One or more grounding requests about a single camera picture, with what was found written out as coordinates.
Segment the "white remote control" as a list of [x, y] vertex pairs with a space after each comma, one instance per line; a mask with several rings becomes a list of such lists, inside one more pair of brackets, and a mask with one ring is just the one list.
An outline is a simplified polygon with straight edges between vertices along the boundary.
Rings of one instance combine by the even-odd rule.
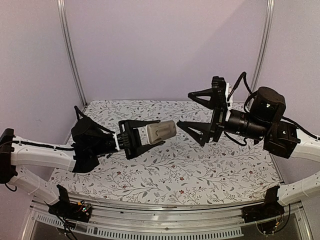
[[175, 137], [177, 134], [176, 124], [173, 120], [148, 124], [145, 127], [147, 141], [150, 145]]

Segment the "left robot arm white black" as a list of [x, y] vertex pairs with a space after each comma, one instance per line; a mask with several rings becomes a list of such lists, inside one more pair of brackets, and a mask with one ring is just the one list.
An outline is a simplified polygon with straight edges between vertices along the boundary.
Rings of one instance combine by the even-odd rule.
[[122, 120], [116, 133], [75, 107], [77, 122], [71, 129], [73, 144], [49, 144], [30, 141], [7, 128], [0, 136], [0, 182], [25, 190], [28, 194], [54, 206], [63, 216], [74, 213], [68, 191], [60, 185], [52, 185], [26, 166], [41, 166], [66, 170], [72, 173], [89, 173], [99, 165], [99, 157], [123, 151], [128, 160], [165, 143], [157, 135], [160, 120]]

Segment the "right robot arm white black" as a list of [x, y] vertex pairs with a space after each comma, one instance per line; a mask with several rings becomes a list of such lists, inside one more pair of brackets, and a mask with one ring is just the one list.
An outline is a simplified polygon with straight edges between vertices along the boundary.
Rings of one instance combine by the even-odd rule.
[[210, 122], [179, 121], [177, 126], [189, 134], [198, 144], [218, 142], [221, 135], [238, 144], [231, 135], [243, 137], [241, 146], [247, 140], [254, 144], [263, 143], [263, 149], [281, 158], [298, 158], [315, 162], [320, 160], [320, 138], [310, 133], [295, 121], [284, 117], [286, 101], [283, 95], [269, 87], [260, 87], [250, 92], [245, 103], [251, 102], [250, 109], [243, 111], [232, 108], [233, 94], [240, 82], [246, 82], [242, 72], [234, 86], [224, 78], [214, 76], [211, 87], [190, 92], [194, 102], [212, 110]]

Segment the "floral patterned table mat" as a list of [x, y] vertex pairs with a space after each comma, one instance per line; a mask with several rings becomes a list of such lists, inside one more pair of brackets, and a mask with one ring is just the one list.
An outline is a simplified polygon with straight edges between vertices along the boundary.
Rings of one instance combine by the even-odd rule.
[[128, 160], [122, 152], [101, 157], [89, 173], [55, 169], [53, 185], [70, 193], [157, 205], [224, 205], [259, 201], [281, 182], [268, 152], [241, 137], [200, 146], [181, 129], [164, 145]]

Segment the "front aluminium rail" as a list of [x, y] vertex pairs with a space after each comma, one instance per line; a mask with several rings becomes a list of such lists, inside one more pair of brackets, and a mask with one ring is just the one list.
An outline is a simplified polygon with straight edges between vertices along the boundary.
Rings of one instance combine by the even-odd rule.
[[285, 208], [279, 229], [259, 231], [261, 221], [245, 222], [242, 208], [251, 202], [225, 205], [163, 205], [108, 200], [70, 194], [70, 200], [91, 203], [89, 222], [75, 222], [71, 233], [34, 198], [29, 206], [23, 240], [313, 240], [303, 205]]

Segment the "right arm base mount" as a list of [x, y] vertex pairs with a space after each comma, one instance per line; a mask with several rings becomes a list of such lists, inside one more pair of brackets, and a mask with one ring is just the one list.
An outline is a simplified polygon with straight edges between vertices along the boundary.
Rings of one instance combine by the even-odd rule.
[[251, 223], [283, 215], [285, 213], [284, 207], [278, 202], [279, 188], [279, 185], [269, 188], [265, 193], [263, 203], [243, 207], [241, 217], [244, 222]]

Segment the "right aluminium frame post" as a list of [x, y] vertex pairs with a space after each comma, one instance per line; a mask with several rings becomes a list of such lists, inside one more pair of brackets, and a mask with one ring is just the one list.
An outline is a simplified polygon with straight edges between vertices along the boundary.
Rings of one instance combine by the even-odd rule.
[[250, 90], [252, 92], [254, 92], [258, 86], [259, 77], [262, 70], [262, 66], [263, 66], [263, 62], [264, 62], [264, 58], [265, 58], [265, 54], [268, 46], [269, 36], [272, 28], [274, 8], [275, 8], [275, 1], [267, 0], [265, 19], [264, 19], [264, 24], [262, 29], [262, 38], [261, 38], [257, 61], [253, 71], [252, 82], [250, 86]]

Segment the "aluminium frame post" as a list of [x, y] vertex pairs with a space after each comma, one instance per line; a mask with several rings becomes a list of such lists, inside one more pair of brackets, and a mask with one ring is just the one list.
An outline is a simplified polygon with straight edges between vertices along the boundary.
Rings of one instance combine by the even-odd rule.
[[262, 70], [262, 66], [263, 66], [263, 62], [264, 62], [264, 58], [265, 58], [265, 54], [268, 46], [269, 36], [272, 28], [274, 8], [275, 8], [275, 1], [267, 0], [265, 19], [264, 19], [264, 24], [262, 29], [262, 38], [261, 38], [257, 61], [253, 71], [252, 82], [250, 86], [250, 90], [252, 92], [254, 92], [258, 86], [259, 77]]
[[62, 37], [65, 44], [65, 49], [66, 49], [66, 54], [67, 54], [68, 62], [71, 69], [71, 74], [73, 77], [73, 81], [77, 90], [79, 100], [82, 106], [86, 107], [88, 103], [87, 103], [85, 91], [81, 82], [81, 78], [80, 78], [80, 74], [79, 74], [79, 70], [78, 70], [78, 66], [77, 66], [77, 62], [76, 62], [76, 58], [73, 50], [71, 34], [69, 30], [69, 25], [68, 25], [66, 3], [64, 0], [57, 0], [56, 2], [57, 2], [57, 10], [58, 10], [59, 20], [61, 25]]

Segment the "left aluminium frame post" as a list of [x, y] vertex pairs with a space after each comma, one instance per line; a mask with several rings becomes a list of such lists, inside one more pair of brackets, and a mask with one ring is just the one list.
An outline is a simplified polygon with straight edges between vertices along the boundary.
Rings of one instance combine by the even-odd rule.
[[81, 82], [81, 78], [80, 78], [80, 74], [79, 74], [79, 70], [78, 70], [78, 66], [77, 66], [77, 62], [76, 62], [76, 58], [73, 50], [71, 34], [69, 30], [69, 25], [68, 25], [66, 3], [64, 0], [57, 0], [56, 2], [57, 2], [57, 10], [58, 10], [59, 20], [61, 25], [62, 37], [65, 44], [65, 49], [66, 49], [66, 54], [67, 54], [68, 62], [71, 69], [71, 74], [73, 77], [73, 81], [77, 90], [79, 100], [82, 106], [86, 107], [88, 103], [87, 103], [85, 91]]

